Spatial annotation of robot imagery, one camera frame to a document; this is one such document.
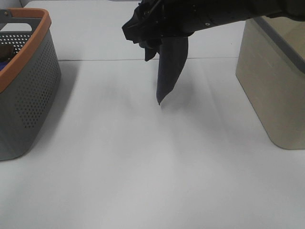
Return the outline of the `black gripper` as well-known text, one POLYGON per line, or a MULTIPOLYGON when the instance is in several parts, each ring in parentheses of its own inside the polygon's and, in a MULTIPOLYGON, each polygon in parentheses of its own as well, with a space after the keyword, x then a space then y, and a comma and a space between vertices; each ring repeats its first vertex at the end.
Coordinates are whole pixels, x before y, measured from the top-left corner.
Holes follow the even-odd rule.
POLYGON ((184 38, 210 27, 210 19, 190 0, 142 0, 123 26, 125 38, 154 49, 165 38, 184 38))

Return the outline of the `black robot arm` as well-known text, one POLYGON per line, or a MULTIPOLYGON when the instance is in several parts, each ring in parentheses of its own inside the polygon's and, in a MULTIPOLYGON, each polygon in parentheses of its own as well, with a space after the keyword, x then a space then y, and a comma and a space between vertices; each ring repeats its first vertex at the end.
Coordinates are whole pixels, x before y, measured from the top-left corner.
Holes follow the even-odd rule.
POLYGON ((143 0, 123 26, 125 38, 155 48, 194 32, 266 16, 305 20, 303 0, 143 0))

